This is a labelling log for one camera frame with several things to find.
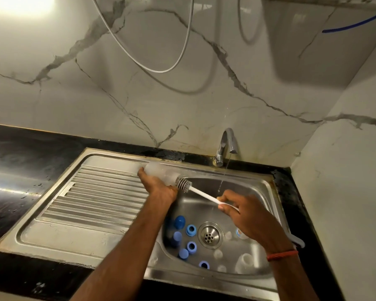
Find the hand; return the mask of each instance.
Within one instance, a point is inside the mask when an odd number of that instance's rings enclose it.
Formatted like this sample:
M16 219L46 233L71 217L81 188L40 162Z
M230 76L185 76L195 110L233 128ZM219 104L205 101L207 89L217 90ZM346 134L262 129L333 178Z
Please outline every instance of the hand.
M266 253L281 253L293 249L293 244L276 218L266 210L254 195L243 196L231 190L224 191L221 202L230 200L239 208L220 204L218 208L229 215L234 224L248 237L265 248Z
M170 205L177 198L177 187L166 186L160 178L147 175L143 167L139 169L138 177L141 179L141 182L144 185L146 191L149 192L148 198L159 198L160 200L165 201Z

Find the red thread bracelet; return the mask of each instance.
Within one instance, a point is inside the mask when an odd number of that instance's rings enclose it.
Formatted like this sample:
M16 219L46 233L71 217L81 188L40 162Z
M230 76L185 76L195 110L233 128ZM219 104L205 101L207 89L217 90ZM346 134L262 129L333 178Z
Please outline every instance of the red thread bracelet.
M295 256L296 254L298 254L298 250L289 250L289 251L285 251L283 253L269 254L269 255L267 255L267 260L270 262L272 260L282 259L282 258L285 258L287 256Z

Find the left hand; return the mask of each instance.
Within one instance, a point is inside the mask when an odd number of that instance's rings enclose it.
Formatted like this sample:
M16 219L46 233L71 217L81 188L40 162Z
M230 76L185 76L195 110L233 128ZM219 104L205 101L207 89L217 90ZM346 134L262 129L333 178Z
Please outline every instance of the left hand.
M146 191L149 192L149 197L160 198L169 204L172 204L177 198L177 187L166 186L160 178L147 175L143 167L139 169L138 177L141 179Z

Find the marble backsplash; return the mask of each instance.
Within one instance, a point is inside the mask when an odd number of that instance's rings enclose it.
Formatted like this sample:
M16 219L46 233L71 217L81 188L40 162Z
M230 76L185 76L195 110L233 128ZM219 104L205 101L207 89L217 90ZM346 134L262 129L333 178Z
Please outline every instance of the marble backsplash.
M0 124L207 155L231 127L235 158L288 167L376 46L376 20L321 33L373 10L195 0L181 63L156 75L120 49L91 0L51 1L45 13L0 11ZM166 69L189 1L99 4L134 57Z

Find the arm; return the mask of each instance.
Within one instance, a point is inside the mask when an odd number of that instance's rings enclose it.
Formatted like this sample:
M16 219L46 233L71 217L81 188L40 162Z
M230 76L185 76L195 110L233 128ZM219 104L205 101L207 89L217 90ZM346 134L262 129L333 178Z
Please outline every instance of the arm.
M247 197L226 190L220 201L230 200L239 212L228 205L218 208L229 215L234 224L248 237L256 240L267 254L293 250L293 244L276 218L253 195ZM318 301L298 256L290 256L270 262L281 301Z
M127 301L138 293L161 224L177 196L176 187L166 187L143 168L138 176L149 192L145 204L121 241L70 301Z

